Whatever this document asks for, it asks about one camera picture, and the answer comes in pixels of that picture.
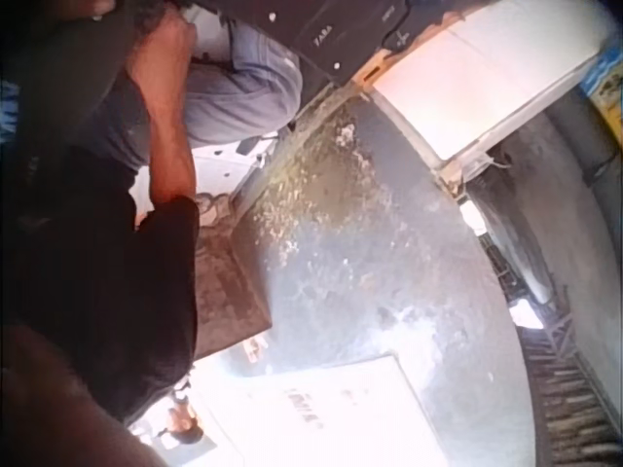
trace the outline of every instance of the gray wall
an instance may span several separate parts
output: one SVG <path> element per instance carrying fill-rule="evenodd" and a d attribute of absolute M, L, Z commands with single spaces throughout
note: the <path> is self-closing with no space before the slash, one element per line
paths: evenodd
<path fill-rule="evenodd" d="M 516 199 L 559 290 L 575 341 L 621 413 L 621 277 L 604 217 L 558 131 L 541 114 L 505 140 Z"/>

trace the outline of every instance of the black shirt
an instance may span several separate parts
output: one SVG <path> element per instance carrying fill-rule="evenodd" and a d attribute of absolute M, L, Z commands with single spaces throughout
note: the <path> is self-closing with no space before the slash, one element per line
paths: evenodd
<path fill-rule="evenodd" d="M 20 248 L 11 304 L 65 351 L 97 403 L 130 424 L 193 362 L 199 212 L 177 198 L 137 230 L 127 191 L 87 186 L 63 197 Z"/>

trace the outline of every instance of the leg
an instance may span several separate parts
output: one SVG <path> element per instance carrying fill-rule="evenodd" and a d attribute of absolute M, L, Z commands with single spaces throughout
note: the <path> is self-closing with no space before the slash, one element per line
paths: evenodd
<path fill-rule="evenodd" d="M 298 58 L 250 26 L 232 26 L 233 71 L 191 64 L 185 120 L 191 148 L 279 129 L 294 117 L 303 80 Z M 123 77 L 80 132 L 77 144 L 132 170 L 149 161 L 149 120 L 140 93 Z"/>

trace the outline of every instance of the hair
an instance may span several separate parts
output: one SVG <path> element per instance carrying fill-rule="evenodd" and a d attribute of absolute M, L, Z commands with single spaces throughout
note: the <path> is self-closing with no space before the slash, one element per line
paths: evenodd
<path fill-rule="evenodd" d="M 188 430 L 169 431 L 168 433 L 182 445 L 193 445 L 203 438 L 203 430 L 196 418 L 193 418 L 193 425 Z"/>

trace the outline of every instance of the black sleeve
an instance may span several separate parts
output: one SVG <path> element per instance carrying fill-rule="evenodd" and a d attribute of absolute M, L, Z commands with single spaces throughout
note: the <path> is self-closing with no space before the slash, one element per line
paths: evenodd
<path fill-rule="evenodd" d="M 193 364 L 198 233 L 197 206 L 177 198 L 153 211 L 130 243 L 130 290 L 136 306 L 129 323 L 138 394 L 132 398 L 135 407 L 124 412 L 132 417 L 165 395 Z"/>

